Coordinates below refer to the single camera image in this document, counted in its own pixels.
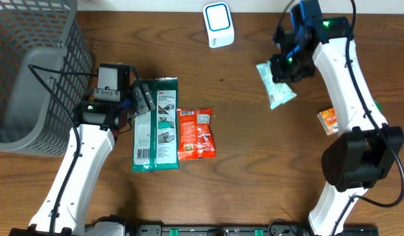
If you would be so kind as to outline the teal white snack packet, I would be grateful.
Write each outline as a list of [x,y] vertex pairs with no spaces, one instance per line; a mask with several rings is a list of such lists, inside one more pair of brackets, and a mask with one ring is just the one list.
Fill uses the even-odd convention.
[[289,102],[293,98],[296,98],[297,94],[292,91],[288,84],[273,82],[273,75],[270,66],[271,63],[267,61],[265,63],[257,64],[256,68],[265,86],[270,101],[270,109],[273,110],[278,106]]

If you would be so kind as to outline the green white snack bag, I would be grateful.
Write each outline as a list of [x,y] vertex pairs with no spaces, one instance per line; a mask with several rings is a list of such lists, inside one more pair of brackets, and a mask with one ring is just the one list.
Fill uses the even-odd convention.
[[155,109],[134,118],[132,171],[178,169],[178,79],[162,77],[139,82],[148,85]]

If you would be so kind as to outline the red snack packet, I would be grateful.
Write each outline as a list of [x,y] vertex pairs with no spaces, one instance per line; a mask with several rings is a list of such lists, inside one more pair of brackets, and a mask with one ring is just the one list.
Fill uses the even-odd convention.
[[216,157],[210,123],[212,108],[177,109],[179,121],[178,159],[180,161]]

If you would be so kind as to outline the orange white small packet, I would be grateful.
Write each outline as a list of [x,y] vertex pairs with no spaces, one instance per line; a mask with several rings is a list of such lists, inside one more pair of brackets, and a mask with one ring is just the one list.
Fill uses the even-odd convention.
[[334,108],[329,108],[324,111],[320,111],[317,114],[317,118],[321,122],[327,136],[338,133],[337,116]]

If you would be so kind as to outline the green-lid white jar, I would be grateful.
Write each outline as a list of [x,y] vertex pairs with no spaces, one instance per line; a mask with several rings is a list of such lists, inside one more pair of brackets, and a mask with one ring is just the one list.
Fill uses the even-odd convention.
[[378,108],[379,112],[382,114],[382,107],[381,107],[381,105],[379,104],[379,102],[376,101],[376,100],[374,100],[374,104],[375,104],[375,106]]

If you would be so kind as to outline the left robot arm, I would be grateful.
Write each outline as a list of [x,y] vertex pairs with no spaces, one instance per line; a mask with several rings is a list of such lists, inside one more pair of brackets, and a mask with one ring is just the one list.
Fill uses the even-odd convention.
[[122,124],[115,116],[134,119],[155,109],[147,85],[134,82],[116,99],[105,89],[94,101],[83,100],[73,114],[68,148],[52,187],[26,229],[13,228],[11,235],[128,235],[127,225],[110,215],[87,226],[87,211],[96,181],[114,144],[114,131]]

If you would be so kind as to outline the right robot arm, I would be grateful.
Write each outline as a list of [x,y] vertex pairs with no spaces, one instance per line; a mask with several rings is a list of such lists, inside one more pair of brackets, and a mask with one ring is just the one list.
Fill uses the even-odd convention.
[[293,30],[277,26],[273,36],[279,54],[271,57],[272,78],[294,82],[318,71],[338,123],[338,138],[324,152],[325,187],[312,211],[306,235],[342,235],[350,211],[396,165],[404,143],[377,108],[356,58],[354,22],[345,17],[293,17]]

